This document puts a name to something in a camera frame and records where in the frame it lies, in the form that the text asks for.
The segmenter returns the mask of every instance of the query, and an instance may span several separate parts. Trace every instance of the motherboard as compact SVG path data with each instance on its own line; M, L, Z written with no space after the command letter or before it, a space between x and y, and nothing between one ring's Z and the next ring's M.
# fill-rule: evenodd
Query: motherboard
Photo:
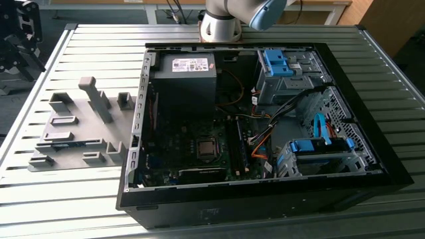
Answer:
M250 124L243 117L186 121L178 125L165 121L146 146L146 167L139 172L146 185L261 178L263 162L247 156Z

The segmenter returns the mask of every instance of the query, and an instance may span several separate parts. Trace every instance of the wooden cabinet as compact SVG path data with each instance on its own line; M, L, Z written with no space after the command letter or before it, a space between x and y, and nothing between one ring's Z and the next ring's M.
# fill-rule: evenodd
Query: wooden cabinet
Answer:
M425 23L425 0L353 0L338 25L362 25L394 57Z

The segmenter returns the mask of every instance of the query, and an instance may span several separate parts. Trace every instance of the power supply label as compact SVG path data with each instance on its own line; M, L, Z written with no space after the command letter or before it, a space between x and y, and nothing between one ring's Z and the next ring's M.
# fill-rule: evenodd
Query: power supply label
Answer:
M186 58L173 60L173 72L207 71L206 58Z

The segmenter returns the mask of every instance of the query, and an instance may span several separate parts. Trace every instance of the sticker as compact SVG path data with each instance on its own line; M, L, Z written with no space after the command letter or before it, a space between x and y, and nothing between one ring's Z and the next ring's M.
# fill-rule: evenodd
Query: sticker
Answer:
M258 99L257 99L257 97L253 96L250 99L251 99L251 104L255 106L255 105L258 104Z
M297 64L289 64L289 68L291 68L291 69L301 69L301 66L299 66L298 63L297 63Z
M271 165L270 165L267 162L265 162L263 168L265 168L269 172L271 172L273 167L271 167Z
M207 71L206 58L174 59L173 72Z

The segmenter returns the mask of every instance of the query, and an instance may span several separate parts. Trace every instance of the black cable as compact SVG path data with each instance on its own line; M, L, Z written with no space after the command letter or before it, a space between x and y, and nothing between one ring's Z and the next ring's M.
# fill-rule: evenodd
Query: black cable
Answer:
M299 20L301 13L302 13L302 0L299 0L299 12L298 12L298 16L297 16L297 19L295 19L295 21L294 21L294 24L297 24L297 22L298 22L298 20Z
M191 12L193 12L193 10L190 10L190 12L189 12L189 15L187 15L186 19L189 19L190 15L191 15Z
M170 18L173 18L171 15L167 14L167 12L165 10L162 10L162 12L166 14L166 16L169 16Z
M173 7L171 7L171 5L170 5L169 0L166 0L166 3L167 3L167 6L170 7L171 13L175 13L175 11L173 10Z
M287 22L287 23L283 23L285 25L287 25L287 24L297 24L297 22L298 22L298 20L299 20L299 17L301 17L301 13L302 13L302 5L303 5L302 0L299 0L299 11L298 11L297 19L295 19L294 21L290 21L290 22Z
M177 5L177 8L179 10L179 13L181 13L181 16L183 17L183 23L187 24L187 21L186 21L186 18L185 18L185 14L183 14L183 10L181 9L181 5L179 5L179 1L178 0L173 0L175 5Z

